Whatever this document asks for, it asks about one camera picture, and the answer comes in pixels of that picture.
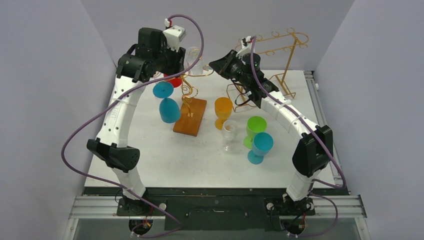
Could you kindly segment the red plastic goblet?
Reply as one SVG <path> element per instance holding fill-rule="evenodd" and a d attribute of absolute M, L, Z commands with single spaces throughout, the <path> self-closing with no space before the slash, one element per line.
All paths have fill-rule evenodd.
<path fill-rule="evenodd" d="M 167 79 L 165 81 L 170 83 L 174 88 L 178 88 L 183 84 L 182 76 L 183 75 L 179 75 L 177 77 L 170 78 L 170 79 Z"/>

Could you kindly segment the patterned clear glass goblet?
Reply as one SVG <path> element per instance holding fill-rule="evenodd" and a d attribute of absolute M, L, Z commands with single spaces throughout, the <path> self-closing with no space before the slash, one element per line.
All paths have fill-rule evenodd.
<path fill-rule="evenodd" d="M 190 67 L 195 60 L 200 56 L 200 59 L 196 62 L 196 64 L 187 72 L 191 76 L 201 76 L 203 74 L 203 60 L 200 55 L 200 49 L 197 47 L 189 47 L 186 50 L 185 55 L 185 66 Z"/>

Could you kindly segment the small clear wine glass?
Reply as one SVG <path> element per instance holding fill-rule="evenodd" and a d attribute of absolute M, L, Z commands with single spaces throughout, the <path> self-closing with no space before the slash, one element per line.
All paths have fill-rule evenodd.
<path fill-rule="evenodd" d="M 223 123 L 222 126 L 222 137 L 223 144 L 222 148 L 225 151 L 231 151 L 236 142 L 237 134 L 238 134 L 238 124 L 233 119 L 228 119 Z"/>

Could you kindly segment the gold spiral rack wooden base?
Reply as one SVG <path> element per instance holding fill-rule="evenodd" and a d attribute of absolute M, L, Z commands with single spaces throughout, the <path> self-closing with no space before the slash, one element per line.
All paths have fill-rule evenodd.
<path fill-rule="evenodd" d="M 181 116 L 173 126 L 173 132 L 196 137 L 200 130 L 200 125 L 205 113 L 207 106 L 207 101 L 204 99 L 197 98 L 199 90 L 191 85 L 187 78 L 200 78 L 210 76 L 213 71 L 210 73 L 204 74 L 206 70 L 206 65 L 203 63 L 203 54 L 200 53 L 200 49 L 197 47 L 190 47 L 186 52 L 185 63 L 189 67 L 194 64 L 195 60 L 198 60 L 197 63 L 189 70 L 184 73 L 180 78 L 182 80 L 181 85 Z"/>

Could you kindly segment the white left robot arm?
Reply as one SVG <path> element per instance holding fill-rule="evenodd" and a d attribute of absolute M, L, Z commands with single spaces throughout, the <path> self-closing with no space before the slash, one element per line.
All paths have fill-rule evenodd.
<path fill-rule="evenodd" d="M 138 31 L 138 42 L 117 62 L 111 109 L 96 138 L 86 144 L 115 173 L 123 186 L 123 204 L 136 215 L 151 210 L 148 199 L 143 197 L 146 187 L 137 169 L 140 150 L 128 145 L 131 122 L 145 90 L 141 85 L 157 72 L 170 76 L 184 70 L 186 50 L 181 41 L 185 35 L 186 30 L 177 25 L 165 30 L 143 27 Z"/>

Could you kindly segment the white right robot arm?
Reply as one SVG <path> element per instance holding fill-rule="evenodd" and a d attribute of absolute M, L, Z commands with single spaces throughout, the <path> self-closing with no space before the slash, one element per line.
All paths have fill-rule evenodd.
<path fill-rule="evenodd" d="M 260 69 L 261 58 L 256 53 L 239 56 L 231 50 L 209 66 L 224 79 L 238 83 L 259 109 L 270 114 L 297 142 L 292 156 L 294 174 L 282 196 L 282 212 L 303 214 L 312 210 L 310 201 L 313 184 L 319 174 L 334 159 L 333 131 L 320 126 L 298 111 L 279 88 Z"/>

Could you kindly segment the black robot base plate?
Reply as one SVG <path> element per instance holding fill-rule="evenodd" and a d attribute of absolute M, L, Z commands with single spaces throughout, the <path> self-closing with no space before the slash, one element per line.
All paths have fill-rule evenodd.
<path fill-rule="evenodd" d="M 145 199 L 162 206 L 184 231 L 278 231 L 316 213 L 310 197 L 293 201 L 285 188 L 149 187 Z"/>

